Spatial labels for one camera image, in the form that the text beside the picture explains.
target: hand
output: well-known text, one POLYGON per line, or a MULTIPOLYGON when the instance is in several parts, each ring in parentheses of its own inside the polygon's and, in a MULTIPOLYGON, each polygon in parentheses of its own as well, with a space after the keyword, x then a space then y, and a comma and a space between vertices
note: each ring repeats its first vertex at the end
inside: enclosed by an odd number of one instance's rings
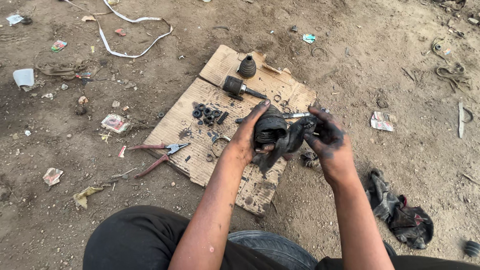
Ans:
POLYGON ((239 155, 239 158, 243 161, 244 166, 247 166, 247 164, 252 161, 255 152, 257 152, 253 150, 255 145, 253 139, 253 132, 255 130, 255 124, 257 123, 260 116, 264 112, 266 112, 268 107, 270 107, 269 99, 266 99, 264 102, 255 106, 250 112, 250 114, 247 115, 247 117, 243 118, 243 121, 233 135, 232 140, 224 149, 224 152, 234 151, 235 153, 237 153, 237 155, 239 155))
POLYGON ((313 107, 308 110, 319 119, 315 128, 318 135, 307 134, 304 138, 317 154, 325 180, 335 187, 342 180, 352 179, 352 175, 357 177, 349 136, 331 114, 313 107))

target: dirt ground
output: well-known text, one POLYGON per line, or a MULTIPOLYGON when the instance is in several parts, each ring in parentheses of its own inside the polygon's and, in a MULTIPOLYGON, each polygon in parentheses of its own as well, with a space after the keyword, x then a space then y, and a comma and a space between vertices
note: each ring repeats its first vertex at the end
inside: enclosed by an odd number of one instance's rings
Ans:
MULTIPOLYGON (((74 3, 92 12, 108 11, 100 0, 74 3)), ((480 181, 480 119, 474 116, 465 124, 463 139, 457 131, 458 102, 474 113, 479 107, 433 73, 445 62, 430 51, 436 37, 445 37, 451 48, 446 58, 464 64, 473 78, 467 92, 480 101, 479 28, 467 23, 470 14, 479 12, 474 1, 458 17, 428 0, 120 0, 114 8, 129 18, 163 17, 174 30, 133 62, 109 54, 96 22, 81 21, 88 14, 66 2, 0 3, 0 268, 81 269, 92 231, 127 206, 155 205, 185 217, 193 214, 204 189, 165 164, 140 180, 133 179, 134 171, 114 189, 90 196, 87 210, 78 209, 72 195, 155 160, 143 151, 126 158, 117 155, 123 145, 143 142, 161 120, 157 114, 173 106, 220 44, 238 52, 265 53, 272 66, 289 68, 316 90, 318 103, 350 134, 360 178, 368 168, 380 168, 396 194, 405 194, 411 206, 420 205, 431 216, 434 238, 422 251, 401 246, 378 222, 383 238, 398 254, 480 264, 462 251, 465 241, 480 242, 479 186, 462 175, 480 181), (4 18, 16 13, 31 16, 33 23, 10 27, 4 18), (449 20, 451 29, 464 32, 465 38, 448 31, 449 20), (229 30, 213 30, 217 25, 229 30), (289 31, 292 25, 298 33, 289 31), (308 45, 301 40, 303 33, 315 34, 317 40, 308 45), (68 45, 53 53, 50 47, 58 39, 68 45), (321 49, 313 57, 310 50, 315 47, 321 49), (24 92, 12 77, 17 69, 78 59, 87 71, 99 70, 94 78, 107 80, 82 86, 79 79, 64 81, 36 70, 36 80, 45 85, 24 92), (402 68, 416 71, 417 82, 402 68), (117 82, 126 79, 137 90, 117 82), (60 90, 63 83, 67 90, 60 90), (47 93, 54 98, 41 98, 47 93), (75 114, 80 96, 89 100, 84 115, 75 114), (119 108, 112 107, 115 100, 119 108), (388 108, 379 108, 379 100, 388 108), (123 112, 124 106, 130 108, 123 112), (394 132, 370 127, 375 110, 397 116, 394 132), (99 122, 110 112, 129 115, 136 125, 125 136, 113 135, 107 144, 98 135, 104 132, 99 122), (25 130, 32 134, 26 136, 25 130), (65 174, 48 191, 42 176, 50 167, 65 174)), ((153 41, 151 36, 168 31, 163 22, 130 24, 112 13, 99 19, 110 46, 120 53, 140 53, 153 41), (127 36, 114 33, 121 27, 127 36)), ((332 191, 321 174, 301 166, 299 155, 288 163, 266 216, 259 219, 235 207, 231 230, 271 231, 318 259, 341 257, 332 191)))

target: flattened cardboard box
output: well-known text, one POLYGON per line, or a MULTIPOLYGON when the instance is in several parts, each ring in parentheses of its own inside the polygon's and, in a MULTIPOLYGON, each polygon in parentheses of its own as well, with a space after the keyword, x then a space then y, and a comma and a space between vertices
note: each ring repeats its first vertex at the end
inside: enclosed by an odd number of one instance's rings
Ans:
MULTIPOLYGON (((207 154, 213 155, 212 142, 223 135, 232 138, 238 127, 234 120, 247 116, 261 101, 249 95, 243 95, 244 100, 238 101, 229 98, 220 88, 227 75, 239 78, 236 70, 245 56, 246 54, 237 53, 227 46, 220 45, 200 72, 200 76, 206 81, 195 79, 144 141, 145 144, 192 143, 172 155, 169 164, 199 185, 208 184, 218 160, 217 158, 212 162, 206 160, 207 154), (214 110, 228 111, 229 116, 222 125, 215 123, 210 128, 199 125, 198 119, 192 116, 192 111, 198 103, 203 103, 214 110)), ((244 80, 243 83, 248 88, 267 95, 279 109, 282 109, 280 103, 287 101, 285 112, 289 109, 291 112, 305 112, 308 106, 314 103, 316 92, 295 81, 287 69, 282 72, 272 71, 267 67, 264 55, 253 52, 252 56, 257 65, 257 72, 253 78, 244 80), (282 97, 279 103, 274 102, 275 95, 282 97)), ((156 150, 149 152, 156 157, 163 154, 156 150)), ((258 166, 247 165, 243 171, 236 204, 255 215, 263 216, 286 165, 286 160, 279 159, 265 176, 258 170, 258 166)))

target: pliers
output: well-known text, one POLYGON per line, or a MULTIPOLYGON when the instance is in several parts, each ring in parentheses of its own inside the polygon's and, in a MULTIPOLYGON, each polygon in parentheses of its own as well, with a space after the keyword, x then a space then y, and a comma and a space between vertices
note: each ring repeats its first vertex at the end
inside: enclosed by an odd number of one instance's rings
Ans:
POLYGON ((146 175, 147 173, 149 173, 151 170, 153 170, 156 166, 158 166, 160 163, 164 162, 164 161, 168 161, 168 157, 170 155, 172 155, 173 153, 175 152, 178 152, 180 149, 184 148, 185 146, 189 145, 190 143, 186 143, 186 144, 171 144, 169 146, 165 146, 165 144, 161 144, 161 145, 137 145, 137 146, 132 146, 132 147, 129 147, 127 148, 127 150, 135 150, 135 149, 170 149, 170 151, 167 153, 167 154, 163 154, 163 156, 161 158, 159 158, 157 161, 155 161, 155 163, 153 163, 150 167, 148 167, 148 169, 146 169, 145 171, 137 174, 136 176, 134 176, 134 178, 139 178, 139 177, 142 177, 144 175, 146 175))

